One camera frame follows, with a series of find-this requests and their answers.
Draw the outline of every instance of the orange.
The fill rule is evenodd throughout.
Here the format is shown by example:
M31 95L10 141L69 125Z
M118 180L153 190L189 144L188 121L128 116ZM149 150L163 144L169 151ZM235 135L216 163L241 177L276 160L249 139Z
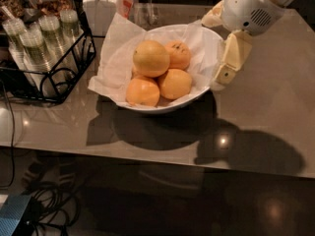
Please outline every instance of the orange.
M169 53L169 68L182 69L188 68L191 60L191 52L187 44L181 40L172 40L165 45Z
M192 83L191 75L180 69L168 69L157 78L160 95L167 99L177 99L188 94Z
M169 54L165 47L155 40L144 40L133 54L133 63L138 74L155 78L166 72Z
M145 106L156 106L159 100L159 88L155 80L138 75L133 78L126 90L127 102Z

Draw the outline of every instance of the spice rack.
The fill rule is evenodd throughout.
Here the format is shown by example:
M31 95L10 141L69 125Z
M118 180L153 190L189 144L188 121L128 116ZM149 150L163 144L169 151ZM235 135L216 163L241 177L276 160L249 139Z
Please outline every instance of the spice rack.
M75 60L78 70L76 73L73 72L73 69L68 67L60 67L60 64L63 64L63 61L70 55L72 55ZM91 65L95 56L96 51L93 36L91 30L87 29L78 37L50 71L21 70L12 61L1 61L0 80L4 83L6 91L9 91L15 98L62 103L70 94L80 77ZM71 79L68 78L62 82L55 83L53 76L63 72L71 73ZM29 83L29 76L42 76L39 88ZM43 91L43 87L47 83L49 83L49 86L55 92L52 96L45 95Z

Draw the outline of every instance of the countertop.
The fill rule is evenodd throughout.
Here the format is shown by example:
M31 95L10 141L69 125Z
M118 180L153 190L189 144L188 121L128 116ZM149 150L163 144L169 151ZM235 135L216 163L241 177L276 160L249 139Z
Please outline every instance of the countertop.
M94 41L100 48L103 39ZM315 33L287 10L253 46L228 88L158 116L88 90L97 56L64 103L12 103L14 146L313 178ZM7 147L12 119L3 99L0 127Z

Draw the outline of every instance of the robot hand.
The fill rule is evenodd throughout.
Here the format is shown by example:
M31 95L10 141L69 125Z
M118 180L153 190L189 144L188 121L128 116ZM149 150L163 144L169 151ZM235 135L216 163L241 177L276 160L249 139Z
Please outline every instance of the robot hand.
M231 31L211 83L224 89L241 70L252 49L252 37L281 18L292 0L222 0L202 19L205 27L223 25Z

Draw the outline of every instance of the dark floor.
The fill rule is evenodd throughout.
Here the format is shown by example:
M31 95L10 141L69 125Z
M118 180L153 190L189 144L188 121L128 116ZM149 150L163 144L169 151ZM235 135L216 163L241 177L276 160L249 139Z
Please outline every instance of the dark floor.
M0 150L5 185L10 153ZM53 206L51 197L58 204L68 201L43 221L67 223L69 235L314 235L314 180L77 156L69 195L58 188L57 155L47 155L51 167L29 194L47 207ZM15 149L15 181L0 194L26 191L21 180L34 156ZM60 231L46 227L38 235Z

